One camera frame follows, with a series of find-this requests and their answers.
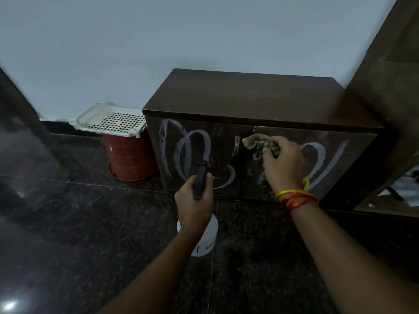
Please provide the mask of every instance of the white bottle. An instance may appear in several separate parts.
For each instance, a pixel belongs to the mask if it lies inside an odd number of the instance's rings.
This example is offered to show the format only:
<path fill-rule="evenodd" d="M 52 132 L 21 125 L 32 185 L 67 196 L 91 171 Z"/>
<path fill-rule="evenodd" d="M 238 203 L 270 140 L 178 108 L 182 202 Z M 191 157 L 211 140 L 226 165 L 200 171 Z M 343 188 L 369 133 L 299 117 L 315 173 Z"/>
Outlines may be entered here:
<path fill-rule="evenodd" d="M 178 220 L 178 232 L 181 230 L 181 223 Z M 202 257 L 209 253 L 215 245 L 215 238 L 218 232 L 218 220 L 217 217 L 212 214 L 211 220 L 208 223 L 207 229 L 204 231 L 200 241 L 196 245 L 192 252 L 192 257 Z"/>

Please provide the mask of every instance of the red bucket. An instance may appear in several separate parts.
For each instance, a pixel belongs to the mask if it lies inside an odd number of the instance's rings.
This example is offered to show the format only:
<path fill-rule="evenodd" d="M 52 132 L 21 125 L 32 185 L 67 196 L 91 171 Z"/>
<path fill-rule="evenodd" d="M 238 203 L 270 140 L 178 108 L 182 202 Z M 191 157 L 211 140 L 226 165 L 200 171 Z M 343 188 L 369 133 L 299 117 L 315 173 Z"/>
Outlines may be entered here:
<path fill-rule="evenodd" d="M 108 154 L 109 169 L 121 181 L 133 182 L 156 175 L 157 161 L 147 131 L 136 137 L 102 134 Z"/>

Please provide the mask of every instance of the cabinet top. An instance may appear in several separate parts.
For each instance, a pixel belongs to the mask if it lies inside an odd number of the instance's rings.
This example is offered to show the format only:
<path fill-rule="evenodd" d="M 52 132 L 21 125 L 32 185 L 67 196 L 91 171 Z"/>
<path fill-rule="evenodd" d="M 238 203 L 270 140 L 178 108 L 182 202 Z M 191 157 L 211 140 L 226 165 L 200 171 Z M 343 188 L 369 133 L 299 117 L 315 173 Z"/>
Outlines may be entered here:
<path fill-rule="evenodd" d="M 383 126 L 330 77 L 174 69 L 145 116 L 377 132 Z"/>

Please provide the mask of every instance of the white wall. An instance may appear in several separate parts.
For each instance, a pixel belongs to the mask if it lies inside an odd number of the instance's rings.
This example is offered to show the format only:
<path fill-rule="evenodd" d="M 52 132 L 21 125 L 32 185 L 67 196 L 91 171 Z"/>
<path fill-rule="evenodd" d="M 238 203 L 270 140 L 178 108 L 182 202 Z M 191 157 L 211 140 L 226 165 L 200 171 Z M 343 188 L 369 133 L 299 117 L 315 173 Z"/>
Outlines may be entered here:
<path fill-rule="evenodd" d="M 173 68 L 346 86 L 395 0 L 0 0 L 0 64 L 44 118 L 141 108 Z"/>

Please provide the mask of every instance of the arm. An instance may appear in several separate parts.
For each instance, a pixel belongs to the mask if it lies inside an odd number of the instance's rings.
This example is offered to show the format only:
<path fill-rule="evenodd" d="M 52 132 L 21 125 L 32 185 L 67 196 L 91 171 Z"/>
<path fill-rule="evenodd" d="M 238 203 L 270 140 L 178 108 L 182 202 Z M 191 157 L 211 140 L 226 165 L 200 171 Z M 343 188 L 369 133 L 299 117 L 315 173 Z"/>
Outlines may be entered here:
<path fill-rule="evenodd" d="M 303 159 L 299 146 L 273 137 L 281 155 L 264 150 L 264 169 L 275 193 L 302 189 Z M 292 219 L 310 251 L 333 301 L 341 313 L 417 313 L 419 294 L 388 267 L 370 255 L 317 204 L 291 211 Z"/>
<path fill-rule="evenodd" d="M 212 216 L 213 179 L 207 174 L 201 200 L 193 200 L 192 176 L 175 194 L 181 231 L 99 314 L 167 313 L 178 290 L 189 257 Z"/>

